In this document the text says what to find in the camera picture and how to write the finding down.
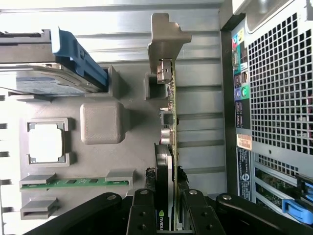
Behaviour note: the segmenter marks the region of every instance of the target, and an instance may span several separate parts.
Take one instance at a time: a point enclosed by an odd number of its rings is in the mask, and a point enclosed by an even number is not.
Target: ventilation grille
[[[249,48],[252,139],[313,155],[311,30],[297,15]]]
[[[260,154],[255,154],[255,161],[266,165],[269,168],[272,168],[274,170],[280,171],[284,174],[290,175],[294,177],[296,174],[298,174],[298,168],[294,167],[289,164],[282,163],[278,160],[274,160],[273,158],[265,157]]]

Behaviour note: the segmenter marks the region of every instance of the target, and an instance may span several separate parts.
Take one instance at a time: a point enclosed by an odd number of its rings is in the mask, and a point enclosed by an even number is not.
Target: white sticker
[[[252,138],[250,135],[237,134],[237,146],[246,150],[252,150]]]

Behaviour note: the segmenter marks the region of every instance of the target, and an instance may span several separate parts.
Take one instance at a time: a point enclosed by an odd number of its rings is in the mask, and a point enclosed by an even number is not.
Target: hard drive
[[[18,94],[106,92],[107,73],[70,32],[0,33],[0,87]]]

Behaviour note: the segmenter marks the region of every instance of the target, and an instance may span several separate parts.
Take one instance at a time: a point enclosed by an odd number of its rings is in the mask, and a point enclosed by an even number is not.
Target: screw
[[[198,192],[195,191],[195,190],[190,190],[189,193],[190,193],[191,195],[196,195],[196,194],[198,194]]]
[[[116,195],[114,195],[114,194],[109,196],[109,197],[107,197],[108,200],[114,200],[115,198],[116,198]]]
[[[231,200],[231,196],[229,196],[229,195],[223,195],[223,199],[224,199],[224,200]]]
[[[148,194],[148,191],[147,190],[143,190],[140,192],[140,194]]]

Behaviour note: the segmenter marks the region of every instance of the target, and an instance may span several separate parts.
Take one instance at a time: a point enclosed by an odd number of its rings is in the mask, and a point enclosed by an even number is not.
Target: blue latch
[[[291,199],[282,200],[282,211],[302,223],[313,224],[313,213]]]
[[[108,85],[107,73],[92,59],[78,43],[75,36],[59,28],[51,30],[52,53],[56,56],[69,57],[75,62],[76,73],[82,77],[87,75],[105,87]]]

